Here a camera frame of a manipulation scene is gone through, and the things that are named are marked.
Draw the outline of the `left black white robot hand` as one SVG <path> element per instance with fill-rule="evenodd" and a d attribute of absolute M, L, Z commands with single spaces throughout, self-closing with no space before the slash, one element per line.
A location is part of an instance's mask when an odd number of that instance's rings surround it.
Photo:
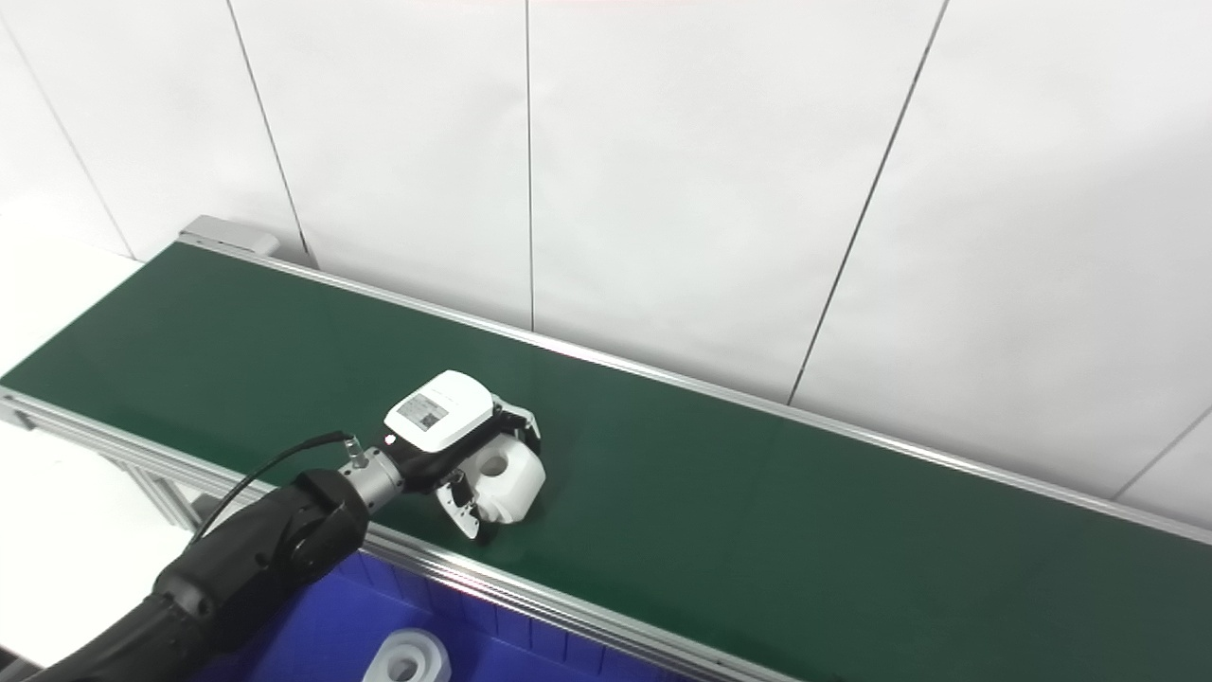
<path fill-rule="evenodd" d="M 485 545 L 524 522 L 545 483 L 542 435 L 531 409 L 471 376 L 445 369 L 393 405 L 383 453 L 407 494 L 433 495 L 454 527 Z"/>

